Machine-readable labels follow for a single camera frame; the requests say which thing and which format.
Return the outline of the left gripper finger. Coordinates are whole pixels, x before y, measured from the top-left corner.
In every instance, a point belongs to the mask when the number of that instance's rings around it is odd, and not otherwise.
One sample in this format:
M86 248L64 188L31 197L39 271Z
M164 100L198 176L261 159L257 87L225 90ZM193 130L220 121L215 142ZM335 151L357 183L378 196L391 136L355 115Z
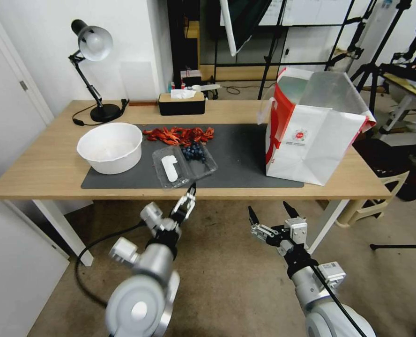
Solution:
M188 190L186 191L185 195L183 195L176 203L175 207L173 208L173 214L189 216L192 211L193 211L193 187L190 186Z
M193 182L191 186L188 188L186 197L187 197L187 204L186 204L186 211L192 212L195 207L196 203L196 182Z

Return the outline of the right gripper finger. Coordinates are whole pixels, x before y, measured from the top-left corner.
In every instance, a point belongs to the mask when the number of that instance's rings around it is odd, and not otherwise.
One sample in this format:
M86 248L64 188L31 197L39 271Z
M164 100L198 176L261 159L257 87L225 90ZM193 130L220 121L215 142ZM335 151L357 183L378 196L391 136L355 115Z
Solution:
M288 202L283 201L283 207L288 215L286 222L299 222L300 221L300 216L297 210L294 207L292 207Z
M281 242L280 233L275 229L260 224L258 217L251 206L248 206L248 212L249 222L251 224L251 233L253 235L265 243Z

